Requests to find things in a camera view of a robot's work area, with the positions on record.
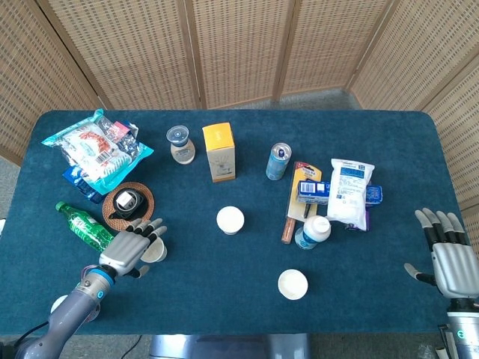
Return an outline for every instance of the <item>blue tablecloth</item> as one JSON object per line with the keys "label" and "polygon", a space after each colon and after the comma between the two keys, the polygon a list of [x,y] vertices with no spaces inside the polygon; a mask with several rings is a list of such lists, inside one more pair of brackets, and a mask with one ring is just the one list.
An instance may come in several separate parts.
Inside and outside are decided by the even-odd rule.
{"label": "blue tablecloth", "polygon": [[[43,322],[53,301],[79,281],[98,253],[67,227],[55,204],[63,200],[101,220],[61,173],[59,150],[40,141],[92,111],[51,111],[37,122],[0,240],[0,334],[19,334]],[[85,334],[259,334],[299,332],[434,331],[448,302],[403,269],[432,271],[414,210],[459,214],[435,126],[426,114],[402,111],[107,111],[129,120],[155,152],[126,178],[147,185],[154,218],[168,226],[168,256],[145,278],[121,278]],[[237,178],[212,183],[201,128],[229,121]],[[188,126],[196,157],[171,157],[165,134]],[[331,158],[376,165],[372,180],[384,201],[370,211],[371,231],[344,230],[312,251],[281,243],[292,164],[273,182],[265,168],[274,143],[286,142],[293,161],[323,171]],[[237,206],[245,226],[226,236],[216,225],[223,206]],[[326,214],[326,208],[320,208]],[[285,269],[302,271],[307,295],[288,301],[277,289]]]}

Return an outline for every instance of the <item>cardboard box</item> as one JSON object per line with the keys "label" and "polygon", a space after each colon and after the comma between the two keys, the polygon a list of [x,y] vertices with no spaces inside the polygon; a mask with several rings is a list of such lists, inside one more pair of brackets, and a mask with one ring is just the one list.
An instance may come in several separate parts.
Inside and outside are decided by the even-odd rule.
{"label": "cardboard box", "polygon": [[[296,200],[300,203],[317,203],[327,206],[329,200],[329,182],[300,181]],[[366,207],[376,206],[382,202],[380,185],[366,186]]]}
{"label": "cardboard box", "polygon": [[234,140],[229,122],[203,127],[204,143],[207,148],[213,182],[233,180]]}

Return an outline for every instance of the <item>blue box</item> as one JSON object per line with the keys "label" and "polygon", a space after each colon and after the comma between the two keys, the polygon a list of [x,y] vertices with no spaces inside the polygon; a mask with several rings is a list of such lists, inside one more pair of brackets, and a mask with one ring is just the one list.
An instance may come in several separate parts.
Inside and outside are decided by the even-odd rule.
{"label": "blue box", "polygon": [[63,177],[65,177],[72,185],[77,187],[77,189],[79,189],[87,199],[95,204],[100,203],[106,197],[106,195],[98,193],[85,182],[82,177],[82,169],[79,166],[72,166],[68,168],[63,173]]}
{"label": "blue box", "polygon": [[[330,182],[299,181],[296,200],[302,203],[327,205],[329,200]],[[366,207],[372,207],[382,202],[382,187],[368,185],[366,187]]]}

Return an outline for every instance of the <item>robotic hand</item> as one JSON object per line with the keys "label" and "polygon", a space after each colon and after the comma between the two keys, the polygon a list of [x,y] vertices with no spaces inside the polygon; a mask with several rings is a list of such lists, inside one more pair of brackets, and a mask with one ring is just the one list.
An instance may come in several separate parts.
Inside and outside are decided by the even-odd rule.
{"label": "robotic hand", "polygon": [[156,241],[166,227],[158,227],[161,218],[155,221],[133,221],[125,231],[119,232],[109,246],[100,254],[100,264],[91,269],[76,288],[50,314],[49,328],[38,339],[13,344],[15,359],[57,359],[67,340],[80,328],[92,310],[105,298],[118,277],[130,275],[140,278],[148,267],[139,270],[135,265],[140,259],[151,262],[157,251]]}
{"label": "robotic hand", "polygon": [[454,213],[427,208],[415,211],[424,229],[431,251],[434,275],[421,273],[411,264],[404,268],[416,280],[437,286],[451,300],[448,308],[449,329],[454,335],[460,359],[479,358],[479,262],[466,241],[464,229]]}

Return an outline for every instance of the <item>plastic bag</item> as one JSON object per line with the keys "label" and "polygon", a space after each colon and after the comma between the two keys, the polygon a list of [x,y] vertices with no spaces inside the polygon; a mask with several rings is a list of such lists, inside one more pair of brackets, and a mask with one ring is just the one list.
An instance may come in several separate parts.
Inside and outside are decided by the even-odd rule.
{"label": "plastic bag", "polygon": [[106,194],[153,153],[122,126],[112,123],[98,109],[92,117],[46,138],[42,144],[59,146],[70,165],[78,165],[87,175],[83,179],[88,185]]}
{"label": "plastic bag", "polygon": [[367,230],[366,186],[374,166],[344,159],[332,159],[331,164],[334,170],[329,189],[327,218]]}

